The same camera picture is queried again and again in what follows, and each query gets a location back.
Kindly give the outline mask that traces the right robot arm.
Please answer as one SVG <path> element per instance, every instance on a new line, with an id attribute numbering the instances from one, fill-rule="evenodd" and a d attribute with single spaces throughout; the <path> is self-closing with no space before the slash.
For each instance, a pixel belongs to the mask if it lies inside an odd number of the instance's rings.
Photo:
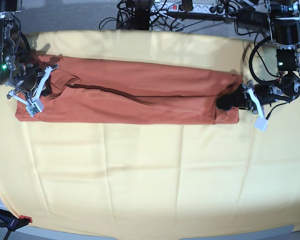
<path id="1" fill-rule="evenodd" d="M 15 16 L 21 10 L 21 0 L 0 0 L 0 86 L 10 86 L 13 93 L 29 99 L 36 93 L 44 71 L 31 62 L 30 44 Z"/>

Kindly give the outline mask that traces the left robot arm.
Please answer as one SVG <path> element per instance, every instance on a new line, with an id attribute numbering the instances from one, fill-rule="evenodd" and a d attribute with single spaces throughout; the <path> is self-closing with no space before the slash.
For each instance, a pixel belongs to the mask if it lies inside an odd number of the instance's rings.
<path id="1" fill-rule="evenodd" d="M 255 42 L 248 59 L 252 76 L 246 84 L 241 84 L 233 93 L 225 94 L 216 101 L 218 109 L 232 108 L 261 114 L 263 106 L 281 101 L 288 104 L 300 96 L 300 1 L 266 0 L 266 12 L 250 8 L 236 9 L 231 15 L 237 22 L 266 30 L 269 35 Z M 253 60 L 259 49 L 270 43 L 276 47 L 277 73 L 273 80 L 260 79 L 254 70 Z"/>

